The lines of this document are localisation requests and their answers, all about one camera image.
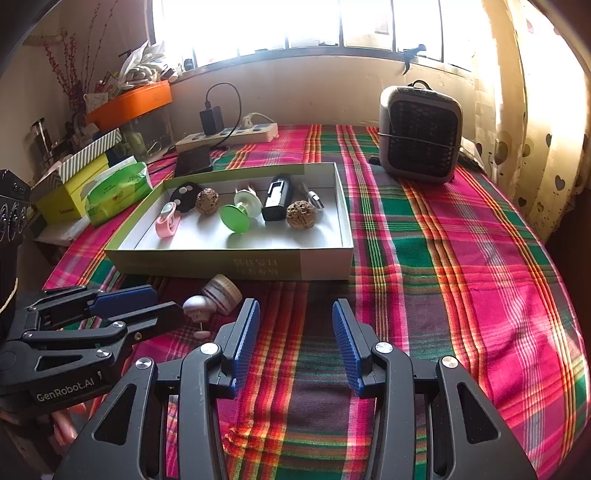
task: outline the cardboard box tray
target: cardboard box tray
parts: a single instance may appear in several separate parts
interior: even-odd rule
[[[251,185],[264,204],[273,177],[292,176],[318,193],[325,209],[316,224],[298,231],[287,222],[251,219],[248,232],[231,232],[219,211],[211,216],[192,210],[182,216],[173,237],[161,239],[155,220],[170,194],[192,181],[220,194],[220,206],[232,203],[235,189]],[[304,199],[298,190],[294,200]],[[124,273],[168,277],[253,280],[347,280],[353,258],[353,239],[345,196],[335,164],[289,164],[202,173],[161,183],[123,223],[105,251]]]

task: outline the metal screw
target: metal screw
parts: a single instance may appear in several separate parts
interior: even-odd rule
[[[219,347],[215,343],[204,343],[201,346],[201,353],[205,353],[205,355],[213,355],[218,349]]]
[[[146,356],[135,361],[135,367],[138,370],[146,370],[146,368],[150,368],[151,366],[152,366],[152,359],[148,358]]]
[[[394,350],[394,347],[388,342],[380,342],[375,344],[375,349],[379,353],[390,353],[392,350]]]
[[[456,368],[458,366],[457,359],[452,356],[444,356],[441,362],[448,368]]]

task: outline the green tissue pack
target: green tissue pack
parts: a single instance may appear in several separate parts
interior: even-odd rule
[[[101,225],[143,200],[151,191],[146,164],[132,163],[117,170],[90,191],[86,197],[86,213],[92,225]]]

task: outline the tape roll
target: tape roll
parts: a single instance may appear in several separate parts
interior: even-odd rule
[[[207,282],[201,292],[212,300],[216,304],[217,310],[224,315],[229,315],[242,301],[242,293],[238,287],[221,274]]]

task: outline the black phone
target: black phone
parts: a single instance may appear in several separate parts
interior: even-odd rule
[[[197,147],[178,154],[174,177],[184,177],[212,170],[213,164],[209,156],[209,147]]]

